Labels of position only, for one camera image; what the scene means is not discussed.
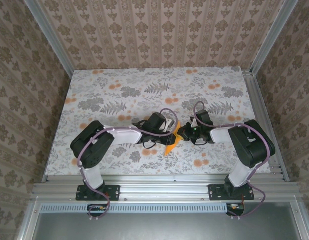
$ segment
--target gray leaf pattern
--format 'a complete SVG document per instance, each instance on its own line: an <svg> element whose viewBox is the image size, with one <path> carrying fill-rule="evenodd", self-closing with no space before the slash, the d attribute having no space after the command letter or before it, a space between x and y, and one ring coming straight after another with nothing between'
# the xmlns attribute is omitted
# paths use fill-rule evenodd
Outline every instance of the gray leaf pattern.
<svg viewBox="0 0 309 240"><path fill-rule="evenodd" d="M47 165L48 175L79 175L70 143L92 121L105 126L130 126L154 112L170 108L184 126L198 101L215 125L254 119L240 68L197 67L75 71ZM174 116L164 111L167 118ZM0 128L0 141L11 136ZM166 146L112 145L102 162L103 175L228 174L238 161L232 143L194 147L181 141L165 156ZM263 166L260 173L268 173ZM21 179L11 183L24 184Z"/></svg>

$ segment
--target damask wallpaper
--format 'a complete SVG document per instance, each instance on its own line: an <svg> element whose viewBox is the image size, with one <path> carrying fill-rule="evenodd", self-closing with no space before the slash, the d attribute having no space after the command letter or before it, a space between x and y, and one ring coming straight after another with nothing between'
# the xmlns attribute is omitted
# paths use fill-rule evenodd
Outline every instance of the damask wallpaper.
<svg viewBox="0 0 309 240"><path fill-rule="evenodd" d="M17 236L69 87L22 0L0 0L0 240Z"/></svg>
<svg viewBox="0 0 309 240"><path fill-rule="evenodd" d="M284 0L38 0L76 70L249 68Z"/></svg>
<svg viewBox="0 0 309 240"><path fill-rule="evenodd" d="M257 78L287 170L309 210L309 0L299 0Z"/></svg>

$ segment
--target table surface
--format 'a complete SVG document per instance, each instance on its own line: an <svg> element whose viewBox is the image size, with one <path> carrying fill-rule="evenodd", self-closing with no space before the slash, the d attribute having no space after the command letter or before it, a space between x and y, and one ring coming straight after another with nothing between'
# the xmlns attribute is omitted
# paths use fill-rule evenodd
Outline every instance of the table surface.
<svg viewBox="0 0 309 240"><path fill-rule="evenodd" d="M170 108L184 126L198 101L205 103L214 125L255 118L239 67L76 70L45 174L80 174L70 144L92 121L129 126ZM103 175L228 174L239 160L232 143L194 146L181 141L168 156L165 150L160 144L152 149L113 145L100 170ZM269 165L258 173L270 173Z"/></svg>

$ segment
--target black mounting plate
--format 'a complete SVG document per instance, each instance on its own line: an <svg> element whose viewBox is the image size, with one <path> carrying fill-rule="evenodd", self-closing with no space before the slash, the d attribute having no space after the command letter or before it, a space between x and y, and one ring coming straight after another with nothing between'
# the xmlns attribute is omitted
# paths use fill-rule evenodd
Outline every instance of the black mounting plate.
<svg viewBox="0 0 309 240"><path fill-rule="evenodd" d="M98 199L91 197L88 194L91 190L86 185L79 185L75 200L77 201L106 201L103 196L98 196ZM103 193L109 197L111 201L119 201L120 197L120 185L106 185L104 186Z"/></svg>
<svg viewBox="0 0 309 240"><path fill-rule="evenodd" d="M211 184L208 186L210 201L242 201L255 200L253 188L248 184L237 188L238 194L234 197L229 197L224 184Z"/></svg>

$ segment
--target gray panel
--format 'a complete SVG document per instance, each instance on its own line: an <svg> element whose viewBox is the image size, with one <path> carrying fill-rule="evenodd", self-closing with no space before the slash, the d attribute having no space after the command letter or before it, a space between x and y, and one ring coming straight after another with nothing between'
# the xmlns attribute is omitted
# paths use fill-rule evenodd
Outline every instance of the gray panel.
<svg viewBox="0 0 309 240"><path fill-rule="evenodd" d="M266 203L241 220L224 213L41 214L35 240L299 240L289 203Z"/></svg>

